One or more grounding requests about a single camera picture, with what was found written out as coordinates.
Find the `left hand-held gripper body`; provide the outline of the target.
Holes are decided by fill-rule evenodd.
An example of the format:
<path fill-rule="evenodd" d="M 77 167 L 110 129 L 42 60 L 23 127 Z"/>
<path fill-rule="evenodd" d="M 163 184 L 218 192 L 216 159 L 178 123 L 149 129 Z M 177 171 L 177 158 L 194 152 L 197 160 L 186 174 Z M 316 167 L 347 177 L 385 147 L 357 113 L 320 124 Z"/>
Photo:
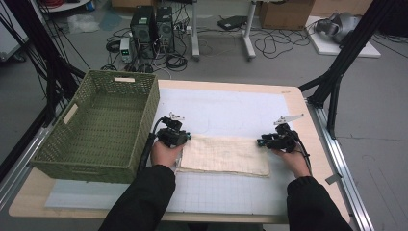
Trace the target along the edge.
<path fill-rule="evenodd" d="M 161 122 L 166 125 L 166 128 L 161 128 L 157 132 L 157 138 L 168 147 L 184 144 L 187 131 L 181 129 L 183 119 L 182 116 L 175 115 L 173 112 L 170 112 L 169 116 L 162 117 Z"/>

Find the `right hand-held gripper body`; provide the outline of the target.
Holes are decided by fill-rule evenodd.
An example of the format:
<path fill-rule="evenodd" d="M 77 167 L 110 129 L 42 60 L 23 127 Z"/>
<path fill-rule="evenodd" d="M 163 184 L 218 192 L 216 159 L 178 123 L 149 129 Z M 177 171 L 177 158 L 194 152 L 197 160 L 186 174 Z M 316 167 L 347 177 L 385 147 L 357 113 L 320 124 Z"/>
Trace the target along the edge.
<path fill-rule="evenodd" d="M 302 118 L 300 115 L 281 116 L 275 122 L 275 133 L 269 134 L 266 147 L 269 149 L 284 149 L 286 152 L 293 152 L 300 141 L 299 135 L 292 130 L 289 123 Z"/>

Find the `cream printed cloth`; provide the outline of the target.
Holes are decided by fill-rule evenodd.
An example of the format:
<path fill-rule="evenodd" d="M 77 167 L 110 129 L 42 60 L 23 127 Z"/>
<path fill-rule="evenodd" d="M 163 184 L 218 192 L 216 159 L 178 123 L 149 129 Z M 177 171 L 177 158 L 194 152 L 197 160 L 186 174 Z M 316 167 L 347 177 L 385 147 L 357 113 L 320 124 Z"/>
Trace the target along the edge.
<path fill-rule="evenodd" d="M 184 146 L 178 169 L 255 177 L 270 175 L 268 152 L 255 140 L 240 137 L 193 136 Z"/>

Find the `green woven basket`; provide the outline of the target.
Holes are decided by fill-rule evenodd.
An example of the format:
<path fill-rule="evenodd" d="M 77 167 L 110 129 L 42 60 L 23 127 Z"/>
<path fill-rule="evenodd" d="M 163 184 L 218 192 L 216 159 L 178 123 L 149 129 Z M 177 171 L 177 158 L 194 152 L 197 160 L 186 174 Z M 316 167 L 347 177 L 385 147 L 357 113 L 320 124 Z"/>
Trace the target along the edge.
<path fill-rule="evenodd" d="M 30 164 L 55 179 L 130 183 L 159 100 L 154 74 L 91 70 Z"/>

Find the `person's left hand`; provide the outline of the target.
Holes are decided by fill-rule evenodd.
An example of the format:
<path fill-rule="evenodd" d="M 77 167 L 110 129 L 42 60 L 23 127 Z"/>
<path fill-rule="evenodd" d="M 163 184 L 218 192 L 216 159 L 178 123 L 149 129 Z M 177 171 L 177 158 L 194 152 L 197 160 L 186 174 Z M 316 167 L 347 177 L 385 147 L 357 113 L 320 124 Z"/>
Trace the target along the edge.
<path fill-rule="evenodd" d="M 168 147 L 161 141 L 156 141 L 151 150 L 150 159 L 153 166 L 161 165 L 172 167 L 176 163 L 177 156 L 182 152 L 183 145 Z"/>

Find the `person's right hand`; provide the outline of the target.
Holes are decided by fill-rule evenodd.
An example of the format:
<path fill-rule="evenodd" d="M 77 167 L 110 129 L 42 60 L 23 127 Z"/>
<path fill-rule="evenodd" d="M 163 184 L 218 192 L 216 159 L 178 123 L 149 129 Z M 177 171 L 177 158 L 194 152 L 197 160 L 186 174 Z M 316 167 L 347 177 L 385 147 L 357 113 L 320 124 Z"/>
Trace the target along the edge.
<path fill-rule="evenodd" d="M 292 152 L 284 152 L 280 149 L 273 149 L 272 152 L 283 160 L 295 178 L 311 175 L 306 161 L 298 147 L 296 147 Z"/>

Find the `grey tape piece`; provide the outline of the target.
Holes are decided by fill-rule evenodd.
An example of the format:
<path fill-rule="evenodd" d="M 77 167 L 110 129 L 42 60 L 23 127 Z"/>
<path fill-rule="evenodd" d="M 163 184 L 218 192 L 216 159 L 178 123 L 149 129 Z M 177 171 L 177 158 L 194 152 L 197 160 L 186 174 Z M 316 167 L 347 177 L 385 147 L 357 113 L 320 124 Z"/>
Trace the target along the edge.
<path fill-rule="evenodd" d="M 342 178 L 343 178 L 343 177 L 341 176 L 341 174 L 335 173 L 335 174 L 329 176 L 328 178 L 326 178 L 326 179 L 325 179 L 325 182 L 326 182 L 328 185 L 332 185 L 332 184 L 334 184 L 334 183 L 336 183 L 336 182 L 339 182 Z"/>

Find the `small white power supply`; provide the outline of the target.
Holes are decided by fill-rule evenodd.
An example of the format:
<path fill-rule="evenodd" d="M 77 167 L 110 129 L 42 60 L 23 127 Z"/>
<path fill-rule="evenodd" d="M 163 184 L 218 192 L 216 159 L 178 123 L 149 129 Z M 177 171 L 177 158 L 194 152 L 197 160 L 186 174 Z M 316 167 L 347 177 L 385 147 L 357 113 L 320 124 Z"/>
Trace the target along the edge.
<path fill-rule="evenodd" d="M 119 51 L 124 63 L 128 64 L 133 60 L 133 51 L 129 38 L 122 38 L 120 40 Z"/>

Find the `black flat device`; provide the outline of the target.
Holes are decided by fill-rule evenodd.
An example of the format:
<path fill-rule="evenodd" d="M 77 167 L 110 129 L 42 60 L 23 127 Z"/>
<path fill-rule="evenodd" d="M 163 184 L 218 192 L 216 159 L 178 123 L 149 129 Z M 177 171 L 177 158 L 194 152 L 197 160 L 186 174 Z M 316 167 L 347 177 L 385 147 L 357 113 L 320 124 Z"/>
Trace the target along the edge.
<path fill-rule="evenodd" d="M 241 28 L 246 24 L 246 16 L 231 16 L 228 18 L 221 19 L 217 22 L 217 25 L 223 30 L 230 31 L 233 29 Z"/>

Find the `black metal stand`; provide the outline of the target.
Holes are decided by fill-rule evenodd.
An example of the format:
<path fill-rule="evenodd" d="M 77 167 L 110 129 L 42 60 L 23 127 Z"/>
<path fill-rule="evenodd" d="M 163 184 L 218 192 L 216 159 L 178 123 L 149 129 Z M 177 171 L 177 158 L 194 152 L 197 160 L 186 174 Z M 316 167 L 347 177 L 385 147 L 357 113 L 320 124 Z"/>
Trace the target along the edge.
<path fill-rule="evenodd" d="M 330 98 L 326 130 L 334 140 L 336 139 L 335 124 L 341 81 L 364 46 L 369 42 L 374 32 L 383 23 L 398 1 L 372 0 L 361 21 L 351 33 L 349 39 L 344 43 L 344 47 L 331 66 L 318 78 L 299 87 L 301 91 L 309 90 L 313 87 L 317 88 L 307 98 L 307 102 L 315 108 L 322 109 L 325 100 Z"/>
<path fill-rule="evenodd" d="M 46 105 L 10 154 L 0 164 L 1 183 L 39 128 L 49 125 L 56 118 L 58 103 L 63 99 L 71 100 L 73 98 L 79 87 L 77 78 L 83 79 L 85 72 L 72 65 L 58 51 L 55 43 L 40 22 L 30 0 L 0 0 L 0 6 L 8 7 L 33 47 L 37 50 L 37 54 L 34 55 L 30 46 L 22 41 L 11 22 L 2 17 L 0 13 L 0 22 L 29 56 L 38 76 L 43 77 L 46 81 Z"/>

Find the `grey headset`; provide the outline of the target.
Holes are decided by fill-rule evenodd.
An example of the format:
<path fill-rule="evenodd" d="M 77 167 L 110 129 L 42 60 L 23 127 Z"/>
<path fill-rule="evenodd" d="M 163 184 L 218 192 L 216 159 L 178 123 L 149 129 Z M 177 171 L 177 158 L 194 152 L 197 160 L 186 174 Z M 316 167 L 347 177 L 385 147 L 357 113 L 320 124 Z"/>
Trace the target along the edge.
<path fill-rule="evenodd" d="M 317 22 L 315 31 L 325 33 L 328 37 L 340 44 L 354 29 L 361 20 L 360 16 L 351 13 L 333 13 L 328 18 L 320 19 Z"/>

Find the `clear plastic bag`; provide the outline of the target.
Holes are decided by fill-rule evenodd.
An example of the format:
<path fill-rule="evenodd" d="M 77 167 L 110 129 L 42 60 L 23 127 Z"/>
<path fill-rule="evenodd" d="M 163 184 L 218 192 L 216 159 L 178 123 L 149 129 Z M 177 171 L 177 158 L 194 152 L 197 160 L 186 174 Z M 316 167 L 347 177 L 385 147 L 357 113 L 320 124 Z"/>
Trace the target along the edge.
<path fill-rule="evenodd" d="M 67 19 L 71 34 L 91 33 L 99 30 L 99 24 L 92 15 L 75 14 Z"/>

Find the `white round table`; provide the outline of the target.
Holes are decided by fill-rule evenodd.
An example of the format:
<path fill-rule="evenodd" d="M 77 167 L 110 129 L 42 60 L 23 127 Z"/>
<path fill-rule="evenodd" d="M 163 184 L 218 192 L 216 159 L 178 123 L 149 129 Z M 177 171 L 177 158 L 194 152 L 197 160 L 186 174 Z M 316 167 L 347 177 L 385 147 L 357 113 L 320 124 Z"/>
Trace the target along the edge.
<path fill-rule="evenodd" d="M 79 3 L 63 3 L 58 7 L 43 7 L 40 6 L 40 9 L 43 13 L 56 13 L 56 12 L 63 12 L 63 11 L 68 11 L 72 10 L 78 7 L 82 7 L 87 4 L 89 0 L 80 0 Z"/>

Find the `aluminium frame rail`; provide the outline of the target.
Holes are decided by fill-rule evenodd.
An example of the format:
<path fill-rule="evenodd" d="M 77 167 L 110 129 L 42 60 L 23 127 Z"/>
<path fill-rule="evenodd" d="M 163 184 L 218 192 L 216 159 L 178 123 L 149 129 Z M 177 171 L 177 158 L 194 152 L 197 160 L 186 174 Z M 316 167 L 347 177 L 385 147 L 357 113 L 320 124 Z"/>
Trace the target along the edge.
<path fill-rule="evenodd" d="M 43 143 L 49 132 L 49 128 L 40 127 L 35 134 L 28 139 L 28 143 L 22 145 L 22 151 L 19 157 L 12 164 L 11 169 L 3 180 L 0 181 L 0 212 L 6 207 L 20 183 L 31 171 L 30 160 L 38 151 L 39 146 Z"/>
<path fill-rule="evenodd" d="M 339 182 L 334 184 L 336 184 L 340 190 L 346 208 L 345 217 L 350 219 L 349 223 L 354 231 L 375 231 L 344 158 L 341 146 L 337 139 L 331 137 L 326 128 L 327 115 L 324 109 L 315 108 L 309 103 L 307 103 L 307 108 L 318 131 L 321 144 L 333 174 L 339 173 L 343 177 Z"/>

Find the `white desk frame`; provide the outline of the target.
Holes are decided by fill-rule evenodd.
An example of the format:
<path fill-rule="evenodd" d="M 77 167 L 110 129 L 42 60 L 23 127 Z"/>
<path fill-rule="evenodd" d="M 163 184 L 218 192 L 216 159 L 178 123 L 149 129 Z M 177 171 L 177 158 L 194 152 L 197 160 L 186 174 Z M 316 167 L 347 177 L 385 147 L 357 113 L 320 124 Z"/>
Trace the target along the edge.
<path fill-rule="evenodd" d="M 192 26 L 191 26 L 191 53 L 192 58 L 195 61 L 200 60 L 200 50 L 199 50 L 199 40 L 198 40 L 198 32 L 197 32 L 197 4 L 198 0 L 192 0 Z M 252 27 L 253 18 L 255 15 L 257 0 L 250 0 L 249 2 L 249 9 L 247 14 L 247 23 L 244 30 L 242 30 L 242 40 L 244 42 L 246 51 L 247 51 L 247 58 L 252 60 L 256 57 L 253 44 L 250 39 L 250 32 Z"/>

